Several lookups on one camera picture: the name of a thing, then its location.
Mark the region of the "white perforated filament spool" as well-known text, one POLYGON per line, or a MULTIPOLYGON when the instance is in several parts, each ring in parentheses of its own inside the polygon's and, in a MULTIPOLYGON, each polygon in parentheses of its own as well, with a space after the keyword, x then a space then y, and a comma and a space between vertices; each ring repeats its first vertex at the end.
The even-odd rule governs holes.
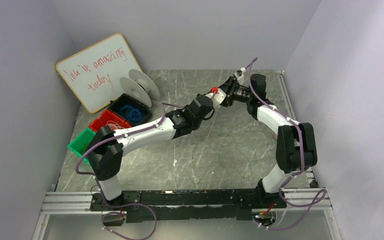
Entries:
POLYGON ((154 81, 140 70, 129 70, 128 77, 121 77, 119 82, 125 94, 148 108, 160 98, 160 91, 154 81))

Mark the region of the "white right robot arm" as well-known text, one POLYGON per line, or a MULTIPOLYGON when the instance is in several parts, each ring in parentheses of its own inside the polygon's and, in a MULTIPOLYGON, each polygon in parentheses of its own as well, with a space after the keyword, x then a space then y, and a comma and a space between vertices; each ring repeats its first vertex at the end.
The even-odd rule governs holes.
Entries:
POLYGON ((244 79, 245 74, 238 70, 219 87, 225 93, 221 104, 229 107, 234 102, 245 103, 247 112, 276 134, 276 165, 261 184, 266 193, 277 193, 292 178, 317 164, 314 127, 290 118, 267 99, 264 75, 251 75, 248 86, 243 85, 244 79))

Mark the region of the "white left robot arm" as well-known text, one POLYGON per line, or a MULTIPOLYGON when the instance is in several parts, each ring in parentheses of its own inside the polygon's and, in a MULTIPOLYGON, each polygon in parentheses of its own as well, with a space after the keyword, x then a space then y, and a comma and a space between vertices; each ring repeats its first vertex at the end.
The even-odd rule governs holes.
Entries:
POLYGON ((122 194, 117 175, 124 156, 149 144, 190 134, 202 121, 209 120, 225 99, 226 94, 219 90, 198 95, 190 104, 152 122, 119 131, 102 127, 87 146, 85 156, 105 199, 111 201, 122 194))

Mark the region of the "black storage bin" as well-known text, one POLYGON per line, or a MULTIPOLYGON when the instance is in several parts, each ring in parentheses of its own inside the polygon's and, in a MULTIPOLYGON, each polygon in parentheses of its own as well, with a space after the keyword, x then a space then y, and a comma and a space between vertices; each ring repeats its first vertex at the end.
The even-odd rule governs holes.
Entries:
POLYGON ((126 93, 110 101, 107 109, 126 120, 132 127, 147 123, 153 116, 147 106, 126 93))

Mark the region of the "red storage bin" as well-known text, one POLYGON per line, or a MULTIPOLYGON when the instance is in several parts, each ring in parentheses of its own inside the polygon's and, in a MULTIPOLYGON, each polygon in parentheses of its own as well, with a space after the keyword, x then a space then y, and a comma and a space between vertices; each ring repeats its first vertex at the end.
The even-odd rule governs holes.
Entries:
POLYGON ((108 126, 112 131, 132 127, 126 120, 107 109, 103 111, 94 121, 92 121, 92 123, 88 125, 88 128, 96 133, 104 126, 108 126))

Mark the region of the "whiteboard with red writing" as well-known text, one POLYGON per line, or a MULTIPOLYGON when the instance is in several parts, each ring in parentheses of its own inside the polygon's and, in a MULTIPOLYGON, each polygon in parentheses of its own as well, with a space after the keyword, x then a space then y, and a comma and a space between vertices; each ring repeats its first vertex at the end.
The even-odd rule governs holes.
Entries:
POLYGON ((124 93, 120 78, 127 78, 132 69, 142 70, 121 33, 61 60, 55 69, 91 114, 124 93))

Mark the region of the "green storage bin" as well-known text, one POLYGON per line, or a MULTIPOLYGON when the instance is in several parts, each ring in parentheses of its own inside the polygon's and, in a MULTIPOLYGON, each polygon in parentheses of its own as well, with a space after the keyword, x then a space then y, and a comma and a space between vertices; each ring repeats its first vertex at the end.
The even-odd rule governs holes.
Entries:
POLYGON ((85 128, 77 137, 68 145, 67 149, 73 152, 77 157, 81 157, 85 152, 89 143, 92 141, 96 133, 90 128, 85 128))

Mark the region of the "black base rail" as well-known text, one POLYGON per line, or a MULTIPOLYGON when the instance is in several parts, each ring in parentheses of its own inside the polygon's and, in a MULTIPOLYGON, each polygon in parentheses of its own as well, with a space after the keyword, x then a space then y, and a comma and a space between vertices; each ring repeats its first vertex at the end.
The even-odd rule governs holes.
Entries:
POLYGON ((286 208, 279 193, 266 193, 262 186, 205 190, 127 190, 108 204, 100 193, 90 202, 92 212, 123 212, 127 223, 144 221, 224 219, 249 221, 267 210, 286 208))

